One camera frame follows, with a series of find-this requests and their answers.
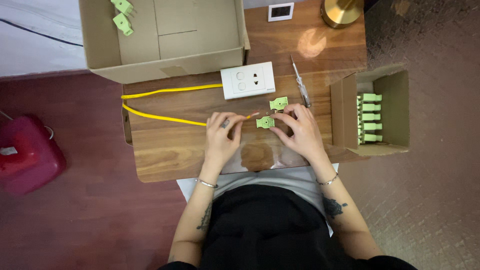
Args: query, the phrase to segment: wooden tabletop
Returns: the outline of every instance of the wooden tabletop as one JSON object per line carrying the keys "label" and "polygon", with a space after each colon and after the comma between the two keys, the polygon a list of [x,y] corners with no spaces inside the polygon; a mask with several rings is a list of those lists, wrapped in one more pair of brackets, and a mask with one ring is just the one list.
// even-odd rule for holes
{"label": "wooden tabletop", "polygon": [[[320,0],[295,3],[292,20],[267,22],[268,7],[245,10],[251,52],[248,64],[271,61],[276,92],[225,100],[222,88],[160,93],[129,99],[128,105],[150,114],[205,122],[214,111],[248,115],[270,111],[269,101],[288,97],[301,103],[290,54],[310,96],[314,114],[332,163],[364,159],[332,144],[330,84],[365,70],[367,51],[363,15],[350,27],[333,29],[320,16]],[[123,85],[124,94],[162,88],[221,83],[220,72],[173,77]],[[156,182],[198,176],[204,159],[205,127],[149,119],[130,113],[130,126],[138,178]],[[276,121],[288,132],[288,127]],[[242,127],[241,146],[222,173],[260,171],[308,165],[300,155],[285,147],[268,129],[256,128],[255,120]]]}

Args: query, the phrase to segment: woman's left hand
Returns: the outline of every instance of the woman's left hand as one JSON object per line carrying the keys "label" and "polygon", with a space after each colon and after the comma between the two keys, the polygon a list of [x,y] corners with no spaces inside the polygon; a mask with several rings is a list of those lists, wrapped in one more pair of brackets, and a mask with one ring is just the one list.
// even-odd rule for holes
{"label": "woman's left hand", "polygon": [[[214,112],[207,119],[204,167],[207,166],[220,174],[223,166],[240,146],[241,126],[245,120],[245,116],[233,112]],[[229,139],[227,135],[232,128],[232,139]]]}

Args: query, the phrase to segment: green plug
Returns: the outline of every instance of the green plug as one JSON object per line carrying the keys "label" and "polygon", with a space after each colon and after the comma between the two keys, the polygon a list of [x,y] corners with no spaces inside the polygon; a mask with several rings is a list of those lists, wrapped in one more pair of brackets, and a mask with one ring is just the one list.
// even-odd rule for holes
{"label": "green plug", "polygon": [[382,101],[382,95],[376,95],[376,94],[360,94],[360,96],[357,96],[360,101]]}
{"label": "green plug", "polygon": [[368,142],[381,142],[383,139],[382,135],[375,135],[375,134],[362,134],[361,140],[368,141]]}
{"label": "green plug", "polygon": [[377,124],[377,123],[362,123],[359,126],[362,130],[377,130],[377,129],[382,129],[383,125],[382,124]]}
{"label": "green plug", "polygon": [[126,36],[129,36],[130,34],[133,33],[133,30],[130,28],[132,25],[127,17],[123,15],[123,13],[118,14],[113,18],[113,22],[117,25],[117,27],[123,31],[123,34]]}
{"label": "green plug", "polygon": [[276,98],[274,101],[270,101],[270,109],[283,110],[285,106],[288,105],[288,98]]}
{"label": "green plug", "polygon": [[118,9],[125,16],[130,15],[130,12],[133,10],[132,4],[126,0],[110,0],[115,5],[115,8]]}
{"label": "green plug", "polygon": [[381,110],[382,109],[382,106],[380,104],[375,105],[375,104],[371,104],[371,103],[360,104],[359,107],[360,107],[359,108],[360,111],[374,111],[374,110]]}
{"label": "green plug", "polygon": [[275,126],[275,120],[270,116],[264,116],[260,119],[257,119],[257,128],[269,128],[271,126]]}
{"label": "green plug", "polygon": [[373,120],[380,120],[380,114],[376,113],[360,113],[360,121],[373,121]]}

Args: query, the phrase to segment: finger tattoo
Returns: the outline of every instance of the finger tattoo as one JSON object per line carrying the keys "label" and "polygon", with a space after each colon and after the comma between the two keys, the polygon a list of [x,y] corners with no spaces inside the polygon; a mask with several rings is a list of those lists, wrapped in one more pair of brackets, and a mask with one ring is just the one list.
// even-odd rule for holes
{"label": "finger tattoo", "polygon": [[227,128],[228,124],[230,123],[230,120],[225,120],[225,122],[223,122],[223,124],[220,126],[222,128]]}

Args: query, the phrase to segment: open cardboard box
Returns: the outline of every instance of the open cardboard box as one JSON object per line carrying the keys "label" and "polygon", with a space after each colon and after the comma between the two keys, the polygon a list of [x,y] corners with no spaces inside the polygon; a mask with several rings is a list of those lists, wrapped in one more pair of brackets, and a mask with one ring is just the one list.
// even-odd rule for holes
{"label": "open cardboard box", "polygon": [[[382,95],[383,141],[358,145],[357,95]],[[394,64],[372,71],[357,72],[330,85],[333,145],[361,156],[407,152],[410,145],[408,71]]]}
{"label": "open cardboard box", "polygon": [[129,84],[246,63],[250,44],[242,0],[129,0],[133,33],[112,19],[110,0],[79,0],[88,69]]}

